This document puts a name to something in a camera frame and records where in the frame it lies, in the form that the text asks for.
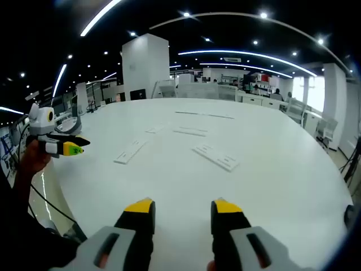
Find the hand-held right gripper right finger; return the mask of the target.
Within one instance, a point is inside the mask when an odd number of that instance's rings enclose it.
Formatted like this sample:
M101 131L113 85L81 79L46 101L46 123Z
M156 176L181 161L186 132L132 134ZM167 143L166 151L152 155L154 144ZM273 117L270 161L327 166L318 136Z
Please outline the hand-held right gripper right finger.
M211 203L212 251L216 270L310 270L294 263L288 249L243 210L223 198Z

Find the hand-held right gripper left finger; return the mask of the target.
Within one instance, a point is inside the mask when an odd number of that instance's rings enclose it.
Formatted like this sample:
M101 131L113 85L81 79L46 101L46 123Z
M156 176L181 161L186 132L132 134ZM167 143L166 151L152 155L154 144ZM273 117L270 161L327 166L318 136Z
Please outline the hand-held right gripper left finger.
M61 270L148 270L153 253L155 202L127 206L114 226L105 226L77 249Z

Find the person's left hand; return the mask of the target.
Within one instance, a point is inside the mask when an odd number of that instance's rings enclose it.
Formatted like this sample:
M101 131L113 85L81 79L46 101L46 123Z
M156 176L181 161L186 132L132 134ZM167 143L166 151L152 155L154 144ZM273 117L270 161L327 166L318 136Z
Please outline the person's left hand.
M43 170L51 159L50 154L42 152L39 142L35 139L31 141L20 160L19 172L23 176L33 177Z

